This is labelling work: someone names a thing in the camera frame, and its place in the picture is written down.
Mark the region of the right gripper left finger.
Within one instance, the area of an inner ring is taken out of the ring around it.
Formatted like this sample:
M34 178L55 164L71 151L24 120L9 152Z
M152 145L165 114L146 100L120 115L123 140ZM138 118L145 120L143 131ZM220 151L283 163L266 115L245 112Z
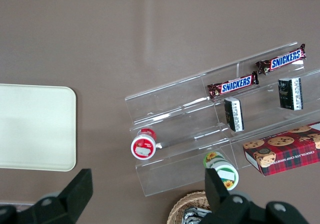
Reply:
M76 223L93 195L91 169L82 169L58 194L42 198L18 212L13 205L0 207L1 223Z

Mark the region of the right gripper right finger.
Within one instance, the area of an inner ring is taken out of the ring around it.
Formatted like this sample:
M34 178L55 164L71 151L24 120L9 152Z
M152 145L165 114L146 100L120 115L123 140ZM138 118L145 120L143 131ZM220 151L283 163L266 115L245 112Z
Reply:
M308 223L289 203L271 201L262 208L240 194L230 194L213 168L205 170L205 194L211 213L200 223Z

